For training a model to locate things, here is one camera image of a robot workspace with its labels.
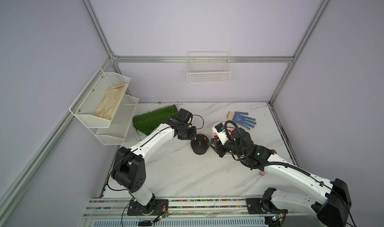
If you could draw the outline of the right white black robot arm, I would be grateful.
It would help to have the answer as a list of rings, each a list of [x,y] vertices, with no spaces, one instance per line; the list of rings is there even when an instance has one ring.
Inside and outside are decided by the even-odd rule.
[[[274,150],[254,144],[242,128],[226,129],[218,124],[212,132],[210,146],[219,157],[230,154],[249,170],[274,175],[302,191],[302,194],[290,194],[267,188],[256,204],[247,200],[250,212],[256,208],[261,213],[280,214],[280,219],[273,221],[275,226],[281,225],[289,210],[316,217],[327,227],[348,226],[352,201],[344,181],[321,178],[290,164]]]

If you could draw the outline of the black round screw base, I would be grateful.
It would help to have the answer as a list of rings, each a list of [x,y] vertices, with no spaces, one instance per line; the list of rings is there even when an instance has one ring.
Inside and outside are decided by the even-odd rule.
[[[206,135],[203,135],[203,134],[200,137],[199,134],[197,134],[195,139],[191,140],[191,148],[196,155],[204,155],[209,148],[208,137]]]

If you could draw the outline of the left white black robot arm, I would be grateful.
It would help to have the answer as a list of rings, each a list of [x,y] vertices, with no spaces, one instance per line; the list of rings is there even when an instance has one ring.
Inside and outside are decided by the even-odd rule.
[[[197,128],[192,125],[192,121],[193,114],[182,108],[175,116],[163,119],[138,144],[128,149],[121,147],[117,151],[109,178],[124,187],[133,197],[127,210],[128,215],[150,215],[160,210],[155,194],[146,186],[146,161],[173,138],[181,141],[193,140],[197,135]]]

